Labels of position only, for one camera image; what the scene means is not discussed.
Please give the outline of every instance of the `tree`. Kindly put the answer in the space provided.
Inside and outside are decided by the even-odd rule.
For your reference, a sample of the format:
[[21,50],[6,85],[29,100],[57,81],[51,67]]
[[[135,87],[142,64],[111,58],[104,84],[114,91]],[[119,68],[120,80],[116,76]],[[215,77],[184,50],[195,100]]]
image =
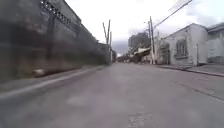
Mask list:
[[151,45],[151,40],[146,32],[139,32],[137,35],[132,35],[128,39],[128,46],[134,48],[148,48]]

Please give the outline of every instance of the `sidewalk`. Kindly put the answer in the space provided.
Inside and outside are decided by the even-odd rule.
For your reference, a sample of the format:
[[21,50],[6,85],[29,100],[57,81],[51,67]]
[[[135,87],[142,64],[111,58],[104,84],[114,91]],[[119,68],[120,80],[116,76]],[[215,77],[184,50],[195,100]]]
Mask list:
[[224,65],[203,65],[203,66],[199,66],[199,67],[159,65],[158,67],[224,77]]
[[21,79],[21,80],[14,80],[5,84],[0,84],[0,96],[6,93],[16,92],[19,90],[26,90],[27,88],[35,88],[34,86],[39,86],[37,88],[43,88],[46,83],[52,84],[57,81],[63,81],[64,79],[69,79],[73,77],[83,76],[85,74],[90,74],[98,69],[101,69],[102,66],[84,66],[77,70],[62,72],[54,75],[49,75],[41,78],[29,78],[29,79]]

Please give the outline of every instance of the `sky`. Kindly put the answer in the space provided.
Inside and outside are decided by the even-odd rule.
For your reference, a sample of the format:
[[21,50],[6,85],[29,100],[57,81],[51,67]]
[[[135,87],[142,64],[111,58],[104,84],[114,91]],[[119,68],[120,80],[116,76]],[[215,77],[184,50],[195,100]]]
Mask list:
[[[66,0],[82,19],[86,28],[105,42],[102,23],[111,19],[113,43],[127,43],[132,34],[146,30],[168,16],[188,0]],[[224,21],[224,0],[193,0],[189,5],[162,23],[157,31],[169,35],[191,23],[211,26]]]

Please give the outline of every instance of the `wall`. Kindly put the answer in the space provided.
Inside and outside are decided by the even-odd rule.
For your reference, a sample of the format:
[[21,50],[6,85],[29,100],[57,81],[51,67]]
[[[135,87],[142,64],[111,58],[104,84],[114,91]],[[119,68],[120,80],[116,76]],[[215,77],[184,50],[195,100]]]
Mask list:
[[81,19],[77,16],[77,14],[70,8],[70,6],[66,3],[65,0],[47,0],[55,7],[57,7],[66,17],[71,19],[71,22],[74,24],[81,22]]
[[170,44],[170,64],[172,65],[189,65],[192,64],[191,54],[188,52],[188,55],[186,58],[177,59],[175,57],[177,49],[176,49],[176,43],[178,40],[186,40],[187,42],[187,49],[188,51],[191,50],[191,37],[190,37],[190,28],[186,27],[184,29],[181,29],[170,36],[163,39],[162,44],[169,43]]
[[208,63],[224,64],[224,33],[218,32],[209,35],[206,42]]
[[192,24],[191,29],[191,51],[189,51],[190,56],[193,58],[194,65],[197,63],[207,62],[207,50],[206,41],[208,40],[208,32],[205,27]]
[[159,34],[157,35],[157,37],[154,39],[155,42],[155,60],[156,62],[159,61],[159,48],[160,48],[160,39],[159,39]]
[[63,9],[66,4],[60,8],[79,29],[55,17],[40,0],[0,1],[0,82],[29,77],[38,68],[67,70],[99,63],[96,40],[84,32],[72,10]]

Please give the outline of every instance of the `asphalt road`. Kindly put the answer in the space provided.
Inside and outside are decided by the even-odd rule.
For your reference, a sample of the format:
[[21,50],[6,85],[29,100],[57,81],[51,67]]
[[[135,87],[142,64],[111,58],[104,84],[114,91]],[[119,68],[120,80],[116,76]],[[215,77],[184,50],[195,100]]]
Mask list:
[[201,88],[223,83],[221,77],[114,64],[0,101],[0,128],[223,128],[224,102]]

